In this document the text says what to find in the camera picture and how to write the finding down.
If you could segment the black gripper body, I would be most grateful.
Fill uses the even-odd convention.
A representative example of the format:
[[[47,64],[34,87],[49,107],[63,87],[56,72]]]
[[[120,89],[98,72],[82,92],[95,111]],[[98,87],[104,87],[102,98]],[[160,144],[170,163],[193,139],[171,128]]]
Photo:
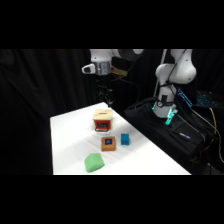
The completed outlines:
[[[99,94],[108,94],[111,91],[110,88],[110,76],[98,76],[97,77],[97,92]]]

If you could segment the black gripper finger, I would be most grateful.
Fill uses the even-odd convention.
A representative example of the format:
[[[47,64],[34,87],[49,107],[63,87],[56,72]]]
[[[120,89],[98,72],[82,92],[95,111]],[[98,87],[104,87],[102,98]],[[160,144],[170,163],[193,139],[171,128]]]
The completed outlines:
[[[105,91],[104,91],[104,88],[99,87],[98,96],[99,96],[100,102],[105,102]]]
[[[111,100],[111,89],[106,89],[106,94],[105,94],[105,99],[107,102],[108,107],[111,107],[111,105],[113,104],[113,101]]]

